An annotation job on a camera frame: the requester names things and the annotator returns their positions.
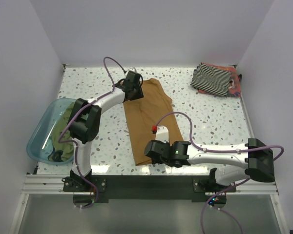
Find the tan ribbed tank top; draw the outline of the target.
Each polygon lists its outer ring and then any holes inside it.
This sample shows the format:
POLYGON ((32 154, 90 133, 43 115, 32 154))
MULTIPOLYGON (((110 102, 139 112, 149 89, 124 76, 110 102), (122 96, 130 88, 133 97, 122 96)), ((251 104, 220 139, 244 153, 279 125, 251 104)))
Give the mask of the tan ribbed tank top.
POLYGON ((145 80, 142 91, 143 98, 123 103, 136 166, 151 163, 151 159, 144 155, 144 151, 148 142, 155 139, 152 127, 163 116, 173 112, 172 99, 164 92, 159 80, 145 80))

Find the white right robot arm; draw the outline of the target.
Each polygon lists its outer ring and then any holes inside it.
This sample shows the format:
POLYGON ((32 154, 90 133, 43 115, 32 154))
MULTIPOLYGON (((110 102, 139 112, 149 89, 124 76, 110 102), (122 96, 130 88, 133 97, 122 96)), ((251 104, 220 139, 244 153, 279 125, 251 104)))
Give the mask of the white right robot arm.
POLYGON ((231 184, 251 179, 262 183, 275 181, 273 151, 256 138, 238 145, 200 145, 190 141, 173 144, 151 140, 145 147, 145 156, 152 164, 181 168, 196 164, 218 164, 222 168, 210 170, 209 178, 199 182, 202 189, 217 192, 231 184))

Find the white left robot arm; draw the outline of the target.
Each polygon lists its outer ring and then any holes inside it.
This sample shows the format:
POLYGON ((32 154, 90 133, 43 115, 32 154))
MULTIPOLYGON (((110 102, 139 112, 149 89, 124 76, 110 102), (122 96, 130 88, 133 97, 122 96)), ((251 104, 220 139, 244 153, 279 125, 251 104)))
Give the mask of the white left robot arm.
POLYGON ((75 101, 59 138, 59 143, 71 142, 74 146, 70 175, 62 180, 65 192, 97 192, 92 182, 90 154, 92 141, 99 132, 101 115, 115 105, 143 98, 142 84, 142 75, 128 71, 114 84, 112 91, 89 100, 79 98, 75 101))

